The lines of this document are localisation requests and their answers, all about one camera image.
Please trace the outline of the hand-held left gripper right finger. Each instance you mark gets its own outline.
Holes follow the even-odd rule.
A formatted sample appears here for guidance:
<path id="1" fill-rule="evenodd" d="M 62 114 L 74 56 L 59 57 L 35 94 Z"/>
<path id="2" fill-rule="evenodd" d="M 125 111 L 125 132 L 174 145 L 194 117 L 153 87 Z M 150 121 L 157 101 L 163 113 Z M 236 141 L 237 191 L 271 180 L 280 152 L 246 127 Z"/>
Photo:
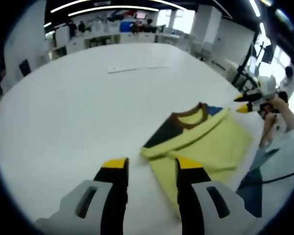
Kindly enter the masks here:
<path id="1" fill-rule="evenodd" d="M 203 166 L 175 158 L 177 202 L 184 235 L 251 235 L 256 218 L 243 199 L 221 182 L 212 181 Z"/>

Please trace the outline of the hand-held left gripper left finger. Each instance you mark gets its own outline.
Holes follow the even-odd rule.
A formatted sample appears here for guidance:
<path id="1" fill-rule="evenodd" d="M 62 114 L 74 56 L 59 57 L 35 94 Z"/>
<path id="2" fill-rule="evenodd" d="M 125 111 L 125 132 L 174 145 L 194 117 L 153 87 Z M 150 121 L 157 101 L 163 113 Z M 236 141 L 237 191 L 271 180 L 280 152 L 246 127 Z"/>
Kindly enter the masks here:
<path id="1" fill-rule="evenodd" d="M 59 210 L 39 218 L 44 235 L 122 235 L 128 202 L 128 158 L 106 161 L 92 180 L 84 180 L 60 200 Z"/>

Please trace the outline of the person's right hand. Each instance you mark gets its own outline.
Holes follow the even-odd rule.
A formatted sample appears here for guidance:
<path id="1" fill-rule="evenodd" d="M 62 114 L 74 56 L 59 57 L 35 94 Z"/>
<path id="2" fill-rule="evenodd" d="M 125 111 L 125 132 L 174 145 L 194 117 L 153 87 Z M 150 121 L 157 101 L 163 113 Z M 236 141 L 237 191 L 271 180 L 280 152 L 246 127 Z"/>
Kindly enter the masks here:
<path id="1" fill-rule="evenodd" d="M 265 99 L 265 98 L 261 99 L 260 111 L 258 113 L 263 120 L 265 120 L 267 115 L 269 115 L 269 114 L 276 115 L 276 114 L 280 113 L 280 111 L 278 109 L 276 109 L 274 107 L 274 105 L 271 103 L 271 101 L 273 101 L 273 100 L 276 100 L 276 101 L 280 100 L 284 104 L 286 104 L 287 106 L 289 105 L 287 100 L 284 100 L 284 99 L 280 98 L 279 96 L 275 96 L 272 99 Z"/>

